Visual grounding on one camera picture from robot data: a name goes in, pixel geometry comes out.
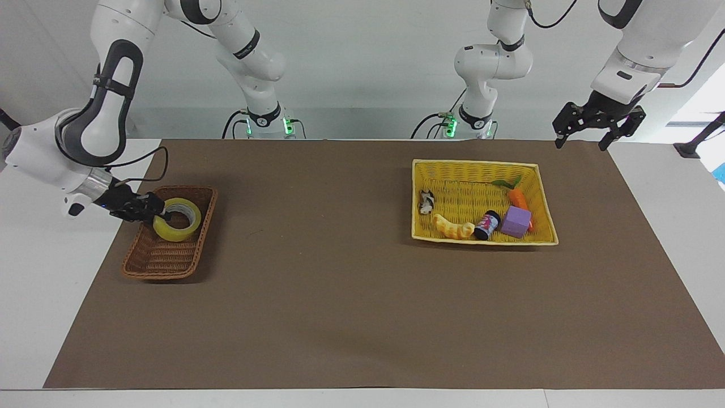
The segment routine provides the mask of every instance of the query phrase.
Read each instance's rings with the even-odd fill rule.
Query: tape roll
[[[154,231],[163,240],[181,242],[188,239],[202,223],[202,212],[191,201],[185,198],[170,198],[164,202],[164,212],[181,213],[188,219],[188,227],[177,229],[170,226],[159,216],[154,217]]]

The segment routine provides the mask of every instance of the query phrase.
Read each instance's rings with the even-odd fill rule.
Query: small can
[[[501,216],[496,211],[486,211],[486,215],[481,222],[476,225],[473,230],[473,235],[481,241],[487,241],[494,233],[496,228],[501,224]]]

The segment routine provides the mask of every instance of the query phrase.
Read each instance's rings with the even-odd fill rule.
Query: brown table mat
[[[127,280],[138,225],[122,225],[47,388],[725,388],[724,355],[596,144],[164,144],[163,184],[219,189],[199,268]],[[412,240],[414,158],[539,163],[561,244]]]

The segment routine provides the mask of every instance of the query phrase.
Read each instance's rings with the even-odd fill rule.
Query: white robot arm
[[[283,138],[289,118],[277,99],[274,83],[284,75],[286,60],[270,48],[234,0],[166,0],[165,14],[208,25],[219,44],[217,60],[229,71],[246,100],[253,135]]]
[[[523,36],[527,18],[526,0],[493,0],[487,25],[499,41],[456,54],[455,70],[466,85],[463,103],[453,110],[458,134],[481,138],[488,129],[498,98],[488,81],[523,78],[531,70],[534,58]]]
[[[637,103],[697,38],[722,0],[599,0],[602,18],[622,30],[622,39],[592,82],[584,106],[567,103],[553,121],[556,146],[586,128],[608,128],[600,149],[629,137],[645,118]]]
[[[282,77],[284,58],[269,50],[235,0],[101,0],[91,23],[100,64],[88,104],[12,129],[0,151],[13,168],[66,192],[70,216],[90,203],[126,221],[152,221],[163,212],[158,197],[137,195],[107,167],[125,149],[128,108],[163,14],[208,24],[255,128],[286,133],[284,109],[271,85]]]

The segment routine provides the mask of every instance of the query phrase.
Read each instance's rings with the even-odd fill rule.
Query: purple foam block
[[[501,232],[511,237],[523,238],[531,222],[531,211],[511,206],[501,223]]]

